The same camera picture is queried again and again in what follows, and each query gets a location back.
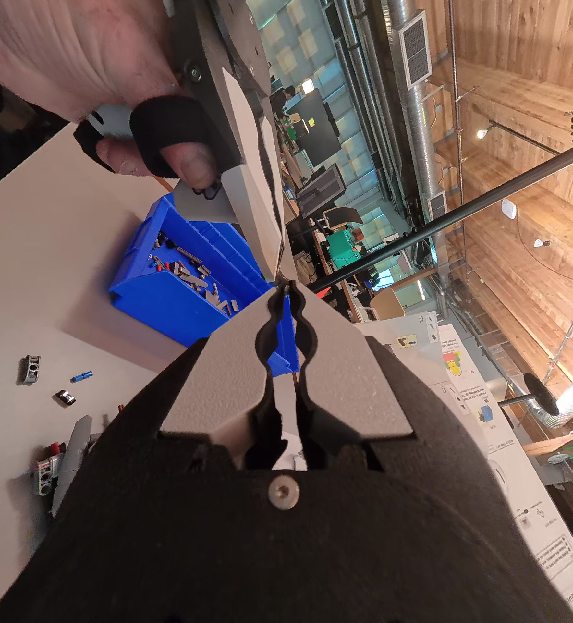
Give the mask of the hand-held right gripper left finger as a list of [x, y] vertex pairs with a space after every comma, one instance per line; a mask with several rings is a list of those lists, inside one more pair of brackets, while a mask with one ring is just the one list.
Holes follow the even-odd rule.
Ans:
[[268, 360], [278, 347], [284, 302], [275, 287], [211, 334], [161, 433], [207, 440], [231, 456], [282, 454], [282, 417]]

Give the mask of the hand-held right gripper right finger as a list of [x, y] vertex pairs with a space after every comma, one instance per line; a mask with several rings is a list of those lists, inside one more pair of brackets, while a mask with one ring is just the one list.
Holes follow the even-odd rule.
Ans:
[[306, 287], [290, 283], [300, 357], [302, 440], [388, 440], [412, 427], [365, 336]]

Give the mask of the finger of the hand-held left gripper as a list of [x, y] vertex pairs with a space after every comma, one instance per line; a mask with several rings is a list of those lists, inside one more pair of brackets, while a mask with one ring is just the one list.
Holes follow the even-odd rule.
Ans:
[[260, 120], [255, 116], [239, 82], [223, 69], [226, 102], [234, 113], [234, 128], [241, 142], [243, 162], [221, 175], [221, 183], [261, 273], [275, 281], [280, 271], [283, 239], [274, 183], [263, 144]]
[[267, 152], [270, 168], [272, 170], [272, 181], [274, 183], [274, 198], [276, 202], [278, 220], [282, 239], [285, 238], [285, 222], [283, 212], [283, 186], [280, 168], [279, 151], [276, 147], [276, 133], [273, 123], [267, 118], [260, 120], [260, 129], [263, 137], [263, 144]]

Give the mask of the blue plastic bin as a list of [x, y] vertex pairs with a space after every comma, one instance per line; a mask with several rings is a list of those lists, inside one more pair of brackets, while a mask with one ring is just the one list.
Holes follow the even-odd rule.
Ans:
[[[148, 256], [162, 231], [203, 261], [225, 299], [236, 300], [239, 312], [272, 288], [253, 258], [247, 241], [228, 223], [188, 221], [178, 213], [173, 193], [151, 206], [127, 248], [109, 291], [113, 305], [158, 332], [190, 347], [233, 320], [171, 272], [150, 268]], [[162, 260], [175, 252], [155, 253]]]

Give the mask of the pile of lego pieces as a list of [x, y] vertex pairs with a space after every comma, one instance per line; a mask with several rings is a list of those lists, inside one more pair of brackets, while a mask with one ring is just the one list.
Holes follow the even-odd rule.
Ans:
[[[175, 252], [174, 258], [164, 261], [155, 254], [158, 250], [173, 251]], [[234, 316], [239, 312], [238, 302], [222, 296], [217, 282], [212, 278], [211, 271], [203, 261], [168, 238], [164, 232], [158, 233], [148, 260], [150, 268], [156, 269], [157, 272], [171, 272], [223, 314]]]

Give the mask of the lego instruction booklet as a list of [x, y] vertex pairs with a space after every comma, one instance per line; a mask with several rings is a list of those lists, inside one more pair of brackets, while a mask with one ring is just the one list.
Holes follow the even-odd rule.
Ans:
[[536, 562], [573, 610], [573, 535], [477, 365], [435, 312], [356, 324], [452, 408], [482, 451]]

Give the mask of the partly built lego car model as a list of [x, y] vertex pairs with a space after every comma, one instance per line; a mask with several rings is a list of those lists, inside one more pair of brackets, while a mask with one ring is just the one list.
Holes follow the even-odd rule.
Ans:
[[101, 433], [92, 433], [93, 419], [84, 416], [76, 421], [70, 440], [61, 451], [51, 454], [44, 460], [35, 463], [33, 482], [35, 494], [42, 498], [50, 498], [49, 515], [53, 518], [75, 478], [83, 459], [99, 440]]

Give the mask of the grey lego connector piece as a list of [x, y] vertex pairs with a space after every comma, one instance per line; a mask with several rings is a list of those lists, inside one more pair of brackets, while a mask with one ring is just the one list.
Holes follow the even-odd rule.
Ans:
[[41, 357], [26, 355], [20, 361], [18, 370], [18, 385], [33, 385], [39, 380]]

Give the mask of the person's left hand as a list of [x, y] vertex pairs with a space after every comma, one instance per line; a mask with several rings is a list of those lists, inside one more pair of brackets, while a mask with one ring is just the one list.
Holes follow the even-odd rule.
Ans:
[[0, 85], [67, 121], [101, 167], [126, 176], [179, 178], [209, 188], [218, 178], [210, 148], [166, 145], [157, 165], [132, 138], [101, 136], [88, 121], [104, 105], [136, 109], [155, 98], [191, 97], [172, 68], [162, 1], [0, 1]]

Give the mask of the grey-backed computer monitor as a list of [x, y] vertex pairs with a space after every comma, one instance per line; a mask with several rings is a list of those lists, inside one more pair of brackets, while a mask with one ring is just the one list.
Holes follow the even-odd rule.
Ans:
[[346, 184], [336, 163], [321, 173], [316, 172], [296, 193], [299, 215], [303, 220], [311, 218], [319, 209], [342, 197], [345, 191]]

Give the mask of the black computer monitor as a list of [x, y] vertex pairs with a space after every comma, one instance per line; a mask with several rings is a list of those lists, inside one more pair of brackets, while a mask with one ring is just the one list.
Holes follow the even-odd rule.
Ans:
[[296, 143], [313, 167], [341, 151], [339, 131], [329, 105], [319, 89], [314, 89], [289, 110]]

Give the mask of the silver ventilation duct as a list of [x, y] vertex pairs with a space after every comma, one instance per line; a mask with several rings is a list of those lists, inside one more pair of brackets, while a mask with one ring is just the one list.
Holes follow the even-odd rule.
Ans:
[[432, 58], [425, 11], [415, 1], [382, 1], [394, 74], [406, 125], [412, 164], [425, 225], [432, 221], [430, 203], [442, 202], [443, 190], [435, 162], [425, 83]]

